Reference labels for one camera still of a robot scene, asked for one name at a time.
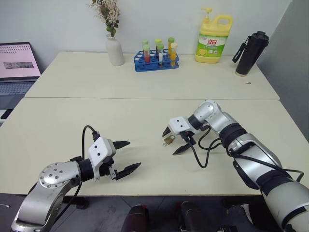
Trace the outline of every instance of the laptop screen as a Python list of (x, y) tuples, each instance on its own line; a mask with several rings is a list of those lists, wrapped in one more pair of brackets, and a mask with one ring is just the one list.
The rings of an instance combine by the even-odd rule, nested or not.
[(40, 75), (30, 43), (0, 43), (0, 80)]

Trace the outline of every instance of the table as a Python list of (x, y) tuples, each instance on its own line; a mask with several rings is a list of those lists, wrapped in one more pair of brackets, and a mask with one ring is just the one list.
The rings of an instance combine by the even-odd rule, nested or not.
[(279, 99), (257, 65), (247, 77), (235, 75), (232, 56), (205, 64), (180, 55), (178, 69), (152, 72), (135, 72), (133, 57), (125, 54), (125, 64), (115, 67), (106, 53), (61, 52), (26, 97)]
[[(89, 124), (101, 136), (131, 142), (117, 151), (114, 168), (120, 171), (133, 163), (142, 165), (118, 181), (109, 177), (97, 182), (89, 180), (80, 195), (259, 194), (243, 183), (222, 147), (211, 153), (208, 167), (201, 169), (189, 150), (183, 155), (172, 155), (183, 145), (180, 138), (172, 145), (162, 146), (161, 135), (169, 119), (190, 116), (200, 102), (24, 98), (0, 128), (0, 192), (26, 194), (45, 166), (79, 156), (82, 129)], [(285, 168), (304, 171), (302, 183), (309, 186), (309, 144), (279, 101), (217, 102), (272, 150)], [(205, 145), (215, 138), (211, 132)], [(90, 133), (86, 134), (85, 144), (91, 145)], [(204, 152), (199, 148), (197, 152), (204, 162)]]

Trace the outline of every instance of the laptop keyboard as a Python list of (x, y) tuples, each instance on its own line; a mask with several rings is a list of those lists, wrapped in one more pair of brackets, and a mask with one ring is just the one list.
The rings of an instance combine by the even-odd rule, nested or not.
[(25, 94), (32, 85), (33, 83), (1, 84), (0, 95)]

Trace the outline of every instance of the laptop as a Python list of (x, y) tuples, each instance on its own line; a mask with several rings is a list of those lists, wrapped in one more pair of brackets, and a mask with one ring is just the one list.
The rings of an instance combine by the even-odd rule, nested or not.
[(0, 43), (0, 110), (14, 109), (40, 75), (30, 43)]

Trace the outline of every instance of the robotic arm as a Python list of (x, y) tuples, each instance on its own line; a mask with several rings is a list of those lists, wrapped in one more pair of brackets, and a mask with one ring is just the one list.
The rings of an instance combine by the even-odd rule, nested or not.
[(175, 154), (183, 152), (195, 144), (192, 136), (204, 130), (206, 124), (234, 158), (233, 165), (245, 184), (261, 191), (279, 227), (286, 232), (309, 232), (309, 189), (294, 181), (278, 157), (222, 112), (216, 102), (204, 101), (188, 118), (172, 118), (163, 133), (163, 145), (171, 144), (180, 135), (187, 144)]
[(11, 225), (13, 231), (50, 231), (57, 220), (63, 197), (71, 188), (93, 178), (97, 181), (104, 175), (118, 180), (138, 168), (140, 163), (132, 164), (121, 172), (112, 168), (112, 157), (116, 149), (129, 145), (130, 142), (112, 142), (101, 137), (97, 131), (92, 134), (94, 143), (88, 150), (88, 159), (75, 157), (68, 162), (52, 163), (40, 172), (38, 182), (30, 190), (15, 216)]

